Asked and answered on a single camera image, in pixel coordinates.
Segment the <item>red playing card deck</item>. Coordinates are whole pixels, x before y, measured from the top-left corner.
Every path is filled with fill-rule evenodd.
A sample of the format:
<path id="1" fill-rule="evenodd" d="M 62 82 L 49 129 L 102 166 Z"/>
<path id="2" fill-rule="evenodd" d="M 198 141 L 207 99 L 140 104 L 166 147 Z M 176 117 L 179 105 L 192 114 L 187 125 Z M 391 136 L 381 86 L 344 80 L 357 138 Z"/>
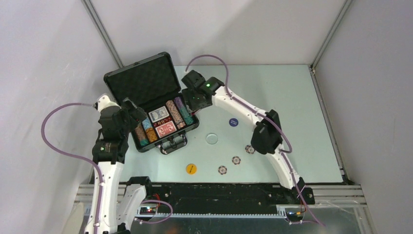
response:
<path id="1" fill-rule="evenodd" d="M 177 131 L 177 128 L 173 121 L 166 122 L 160 126 L 155 127 L 155 131 L 160 138 L 163 138 L 171 133 Z"/>

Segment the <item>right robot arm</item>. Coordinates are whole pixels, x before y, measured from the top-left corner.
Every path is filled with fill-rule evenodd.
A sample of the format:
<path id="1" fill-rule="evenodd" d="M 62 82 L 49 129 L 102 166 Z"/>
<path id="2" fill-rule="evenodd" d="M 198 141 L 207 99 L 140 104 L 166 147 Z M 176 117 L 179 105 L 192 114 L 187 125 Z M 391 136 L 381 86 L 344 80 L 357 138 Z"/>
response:
<path id="1" fill-rule="evenodd" d="M 194 70 L 186 72 L 182 82 L 186 86 L 183 90 L 184 100 L 190 110 L 217 106 L 243 120 L 253 132 L 251 146 L 268 158 L 280 185 L 295 193 L 296 197 L 302 194 L 305 182 L 287 156 L 292 147 L 282 131 L 279 114 L 275 110 L 265 111 L 253 106 L 224 82 L 215 77 L 205 79 Z"/>

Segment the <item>blue playing card deck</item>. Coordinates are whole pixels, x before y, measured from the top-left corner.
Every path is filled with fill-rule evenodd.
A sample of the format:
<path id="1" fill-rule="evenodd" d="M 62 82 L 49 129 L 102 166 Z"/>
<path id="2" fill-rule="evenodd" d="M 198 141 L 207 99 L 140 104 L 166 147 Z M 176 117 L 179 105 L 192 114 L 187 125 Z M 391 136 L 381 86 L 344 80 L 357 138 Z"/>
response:
<path id="1" fill-rule="evenodd" d="M 160 120 L 169 117 L 169 111 L 166 106 L 161 106 L 151 112 L 149 112 L 149 118 L 152 123 L 156 123 Z"/>

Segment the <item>black poker set case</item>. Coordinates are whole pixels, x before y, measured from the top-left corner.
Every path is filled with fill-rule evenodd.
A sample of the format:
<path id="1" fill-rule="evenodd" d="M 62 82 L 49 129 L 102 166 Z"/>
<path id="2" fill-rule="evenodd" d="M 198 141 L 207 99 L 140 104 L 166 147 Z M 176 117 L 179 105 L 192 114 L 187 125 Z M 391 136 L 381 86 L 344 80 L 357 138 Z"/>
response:
<path id="1" fill-rule="evenodd" d="M 173 100 L 174 102 L 176 97 L 180 97 L 185 105 L 178 77 L 174 70 L 170 54 L 167 52 L 161 52 L 152 57 L 109 72 L 104 75 L 103 79 L 111 95 L 119 105 L 123 104 L 125 98 L 129 98 L 135 105 L 145 110 L 148 118 L 149 112 L 161 106 L 166 106 L 168 100 Z M 169 117 L 175 124 L 170 112 Z M 194 120 L 192 125 L 186 124 L 184 128 L 178 129 L 175 124 L 177 131 L 163 138 L 160 138 L 155 131 L 158 139 L 144 147 L 139 145 L 135 129 L 132 130 L 131 135 L 137 151 L 144 153 L 152 148 L 158 147 L 162 154 L 167 155 L 186 146 L 188 142 L 186 133 L 199 126 L 197 116 L 192 115 L 192 118 Z M 155 123 L 151 121 L 151 124 L 155 129 Z"/>

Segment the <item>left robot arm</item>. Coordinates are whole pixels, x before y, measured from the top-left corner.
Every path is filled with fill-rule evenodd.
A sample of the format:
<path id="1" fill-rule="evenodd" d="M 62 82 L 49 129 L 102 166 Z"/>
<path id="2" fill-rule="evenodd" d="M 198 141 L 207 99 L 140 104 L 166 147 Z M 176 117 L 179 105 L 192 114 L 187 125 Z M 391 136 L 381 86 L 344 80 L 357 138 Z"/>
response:
<path id="1" fill-rule="evenodd" d="M 141 202 L 147 195 L 147 177 L 132 178 L 124 197 L 117 202 L 131 130 L 146 118 L 143 109 L 125 99 L 121 106 L 103 94 L 96 109 L 100 113 L 98 137 L 92 149 L 94 194 L 86 234 L 128 234 Z"/>

